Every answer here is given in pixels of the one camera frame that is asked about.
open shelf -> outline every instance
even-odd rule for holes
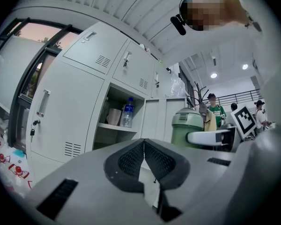
[[[145,99],[123,88],[113,87],[113,84],[111,84],[106,97],[108,99],[105,100],[105,103],[107,103],[106,107],[108,107],[108,109],[103,112],[103,105],[100,119],[97,125],[93,150],[140,138],[139,130],[141,127]],[[105,117],[107,116],[106,111],[111,108],[122,110],[123,105],[126,104],[129,98],[133,98],[134,101],[132,127],[126,128],[108,124],[105,119]]]
[[[107,129],[114,129],[114,130],[119,130],[119,131],[125,131],[125,132],[131,132],[131,133],[137,133],[138,132],[136,129],[133,129],[133,128],[120,127],[120,126],[110,125],[110,124],[101,123],[101,122],[98,123],[98,127],[107,128]]]

shelf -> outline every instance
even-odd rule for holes
[[[120,126],[105,124],[105,123],[101,123],[101,122],[98,123],[98,127],[113,129],[113,130],[119,130],[119,131],[125,131],[125,132],[131,132],[131,133],[137,133],[137,130],[133,129],[133,128],[120,127]]]

black slot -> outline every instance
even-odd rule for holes
[[[37,207],[37,210],[54,220],[77,184],[78,182],[75,180],[63,180],[63,182]]]
[[[215,163],[215,164],[219,164],[219,165],[223,165],[223,166],[229,166],[231,161],[228,160],[223,160],[223,159],[219,159],[219,158],[215,158],[215,157],[211,157],[207,160],[208,162],[211,163]]]

green canister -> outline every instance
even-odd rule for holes
[[[173,133],[171,143],[179,146],[194,147],[197,145],[186,141],[186,134],[202,132],[204,128],[203,119],[194,108],[182,108],[172,120]]]

